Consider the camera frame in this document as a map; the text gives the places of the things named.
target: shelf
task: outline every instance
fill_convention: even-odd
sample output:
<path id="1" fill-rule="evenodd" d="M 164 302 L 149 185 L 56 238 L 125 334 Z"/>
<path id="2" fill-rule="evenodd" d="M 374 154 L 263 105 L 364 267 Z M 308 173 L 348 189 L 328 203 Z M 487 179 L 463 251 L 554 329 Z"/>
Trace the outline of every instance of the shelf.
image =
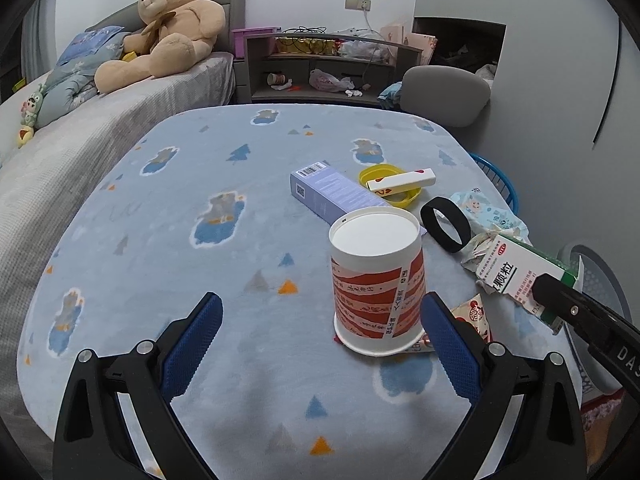
<path id="1" fill-rule="evenodd" d="M 348 63 L 366 63 L 366 64 L 371 64 L 371 65 L 377 65 L 377 66 L 388 66 L 390 68 L 394 68 L 394 65 L 390 64 L 390 63 L 385 63 L 382 61 L 371 61 L 369 62 L 368 59 L 351 59 L 349 57 L 343 57 L 343 56 L 327 56 L 325 54 L 304 54 L 303 52 L 300 52 L 300 54 L 288 54 L 288 53 L 278 53 L 278 54 L 271 54 L 268 57 L 264 58 L 265 60 L 283 60 L 283 59 L 305 59 L 305 60 L 309 60 L 309 59 L 315 59 L 315 60 L 322 60 L 322 61 L 344 61 L 344 62 L 348 62 Z"/>
<path id="2" fill-rule="evenodd" d="M 416 54 L 422 52 L 421 48 L 414 48 L 412 46 L 403 45 L 400 43 L 391 43 L 390 41 L 377 40 L 375 38 L 357 38 L 356 36 L 342 36 L 340 34 L 313 34 L 310 32 L 296 33 L 296 32 L 273 32 L 271 34 L 249 34 L 245 36 L 248 40 L 260 40 L 265 38 L 311 38 L 312 40 L 344 40 L 344 41 L 367 41 L 369 43 L 377 43 L 382 45 L 394 46 L 402 48 L 403 50 L 413 51 Z"/>
<path id="3" fill-rule="evenodd" d="M 256 90 L 251 96 L 253 103 L 277 103 L 277 102 L 311 102 L 340 104 L 354 104 L 359 106 L 379 107 L 378 94 L 375 92 L 363 92 L 361 97 L 349 97 L 344 92 L 322 92 L 310 85 L 296 85 L 300 90 L 274 90 L 264 87 Z"/>

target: paper cup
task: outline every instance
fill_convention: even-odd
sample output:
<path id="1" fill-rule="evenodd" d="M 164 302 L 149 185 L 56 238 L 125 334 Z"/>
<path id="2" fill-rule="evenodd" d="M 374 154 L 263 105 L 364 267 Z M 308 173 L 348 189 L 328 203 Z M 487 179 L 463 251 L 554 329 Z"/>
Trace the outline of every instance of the paper cup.
<path id="1" fill-rule="evenodd" d="M 329 241 L 338 338 L 369 356 L 393 355 L 417 342 L 426 293 L 417 219 L 388 206 L 358 209 L 335 221 Z"/>

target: crumpled plastic bag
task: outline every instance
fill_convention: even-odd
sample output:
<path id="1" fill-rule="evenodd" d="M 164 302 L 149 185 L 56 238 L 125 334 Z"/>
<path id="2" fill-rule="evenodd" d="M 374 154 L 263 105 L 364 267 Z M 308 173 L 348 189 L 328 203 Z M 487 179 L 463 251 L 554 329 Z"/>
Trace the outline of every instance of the crumpled plastic bag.
<path id="1" fill-rule="evenodd" d="M 309 74 L 309 84 L 321 92 L 344 92 L 345 90 L 353 90 L 354 88 L 350 77 L 338 79 L 317 68 Z"/>
<path id="2" fill-rule="evenodd" d="M 526 224 L 514 215 L 511 209 L 494 207 L 478 188 L 454 193 L 451 201 L 465 214 L 474 234 L 518 228 L 520 230 L 519 236 L 522 239 L 527 240 L 529 237 L 529 229 Z"/>
<path id="3" fill-rule="evenodd" d="M 369 62 L 385 62 L 388 63 L 392 57 L 391 49 L 388 45 L 380 43 L 371 43 L 367 38 L 374 40 L 384 40 L 385 38 L 375 30 L 368 28 L 348 28 L 336 32 L 341 36 L 352 36 L 354 38 L 362 38 L 362 40 L 345 41 L 338 47 L 338 55 L 348 59 L 357 59 Z"/>

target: gray chair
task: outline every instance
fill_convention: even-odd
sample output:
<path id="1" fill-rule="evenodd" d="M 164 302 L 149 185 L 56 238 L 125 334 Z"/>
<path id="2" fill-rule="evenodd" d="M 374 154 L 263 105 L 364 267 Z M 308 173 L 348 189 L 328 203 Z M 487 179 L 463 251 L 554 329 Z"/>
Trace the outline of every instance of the gray chair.
<path id="1" fill-rule="evenodd" d="M 613 270 L 596 251 L 582 241 L 565 245 L 558 253 L 558 260 L 567 264 L 574 272 L 578 270 L 578 259 L 584 264 L 582 291 L 594 300 L 608 306 L 628 322 L 632 322 L 629 304 L 620 282 Z M 601 394 L 611 395 L 622 386 L 588 351 L 588 345 L 575 330 L 565 325 L 569 342 L 578 361 L 582 375 L 582 394 L 586 400 Z"/>
<path id="2" fill-rule="evenodd" d="M 402 111 L 440 126 L 463 128 L 477 118 L 491 97 L 480 76 L 452 66 L 414 66 L 402 78 Z"/>

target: teddy bear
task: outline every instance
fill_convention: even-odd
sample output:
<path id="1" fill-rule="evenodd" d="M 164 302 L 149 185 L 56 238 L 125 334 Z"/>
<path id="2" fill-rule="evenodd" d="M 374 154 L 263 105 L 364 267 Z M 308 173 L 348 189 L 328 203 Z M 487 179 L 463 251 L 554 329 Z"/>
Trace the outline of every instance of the teddy bear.
<path id="1" fill-rule="evenodd" d="M 190 69 L 211 53 L 226 22 L 225 9 L 211 0 L 138 0 L 138 13 L 146 27 L 124 39 L 124 53 L 138 56 L 98 67 L 101 94 Z"/>
<path id="2" fill-rule="evenodd" d="M 23 147 L 28 141 L 33 139 L 34 127 L 38 119 L 38 112 L 42 108 L 45 86 L 40 83 L 36 91 L 22 103 L 22 120 L 18 131 L 18 147 Z"/>

